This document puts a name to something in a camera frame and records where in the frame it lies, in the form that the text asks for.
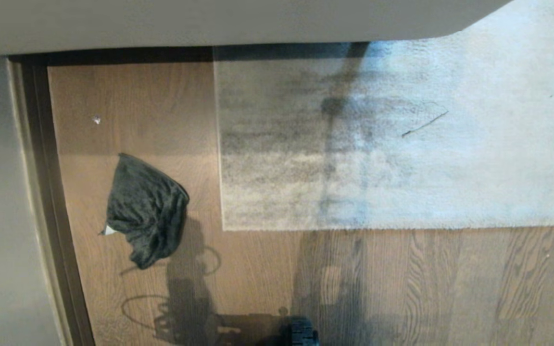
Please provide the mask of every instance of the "black cloth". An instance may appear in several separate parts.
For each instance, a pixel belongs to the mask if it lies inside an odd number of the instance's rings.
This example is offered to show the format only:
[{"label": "black cloth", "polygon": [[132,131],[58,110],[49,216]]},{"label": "black cloth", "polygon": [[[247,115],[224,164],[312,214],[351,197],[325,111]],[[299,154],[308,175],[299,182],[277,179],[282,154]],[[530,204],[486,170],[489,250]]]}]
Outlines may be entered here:
[{"label": "black cloth", "polygon": [[189,196],[176,181],[127,154],[119,154],[108,197],[106,225],[125,234],[139,269],[167,258],[180,243]]}]

